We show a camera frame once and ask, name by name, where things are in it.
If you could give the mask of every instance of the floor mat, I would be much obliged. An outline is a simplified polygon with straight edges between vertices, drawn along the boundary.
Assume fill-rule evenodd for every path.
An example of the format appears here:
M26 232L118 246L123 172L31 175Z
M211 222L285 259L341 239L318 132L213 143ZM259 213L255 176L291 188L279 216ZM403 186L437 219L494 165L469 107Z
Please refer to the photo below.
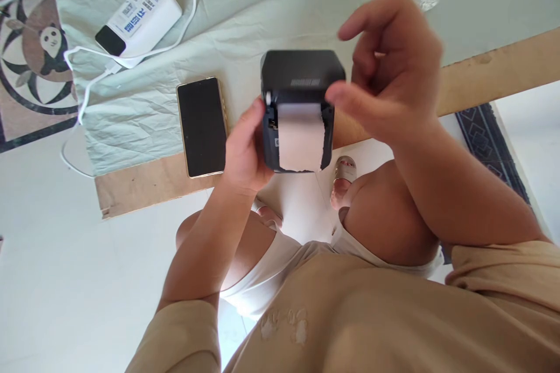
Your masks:
M455 116L471 154L530 205L491 105L469 108L457 112Z
M70 128L78 110L55 0L0 15L0 153Z

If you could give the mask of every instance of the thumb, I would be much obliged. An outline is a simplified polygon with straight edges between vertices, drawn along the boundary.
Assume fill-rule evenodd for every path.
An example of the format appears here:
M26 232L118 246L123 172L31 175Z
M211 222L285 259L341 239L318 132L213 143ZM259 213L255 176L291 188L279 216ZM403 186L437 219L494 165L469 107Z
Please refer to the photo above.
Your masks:
M358 85L342 81L333 83L327 89L325 99L364 127L375 116L380 101Z
M245 111L231 133L230 141L235 143L236 147L247 147L253 141L253 135L258 125L263 120L264 103L263 100L256 98L249 109Z

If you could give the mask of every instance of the thermal receipt printer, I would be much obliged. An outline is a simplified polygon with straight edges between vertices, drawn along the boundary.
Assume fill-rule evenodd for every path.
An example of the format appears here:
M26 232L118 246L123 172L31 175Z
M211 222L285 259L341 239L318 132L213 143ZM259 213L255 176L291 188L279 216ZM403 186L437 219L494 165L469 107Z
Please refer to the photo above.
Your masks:
M291 173L280 166L278 106L281 104L320 104L325 127L323 158L325 169L333 153L334 107L325 101L327 88L346 74L334 51L268 51L261 59L261 92L265 103L262 139L266 165L277 173Z

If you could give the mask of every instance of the hand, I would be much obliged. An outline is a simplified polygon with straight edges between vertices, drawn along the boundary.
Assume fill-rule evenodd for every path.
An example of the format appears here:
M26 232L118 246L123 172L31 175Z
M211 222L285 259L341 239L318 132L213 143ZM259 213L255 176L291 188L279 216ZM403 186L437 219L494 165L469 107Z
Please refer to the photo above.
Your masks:
M226 168L223 177L237 192L256 195L272 178L262 155L264 103L253 101L243 113L226 142Z
M389 146L418 138L437 124L440 41L412 0L364 4L338 37L348 41L359 33L352 83L333 83L327 101Z

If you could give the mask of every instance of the black phone screen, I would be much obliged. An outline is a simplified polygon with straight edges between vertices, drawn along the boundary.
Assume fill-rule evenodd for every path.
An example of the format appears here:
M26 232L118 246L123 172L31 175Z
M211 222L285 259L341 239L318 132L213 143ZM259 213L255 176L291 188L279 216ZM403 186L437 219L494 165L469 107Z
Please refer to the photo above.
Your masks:
M187 172L191 178L222 172L226 164L226 128L216 78L177 87Z

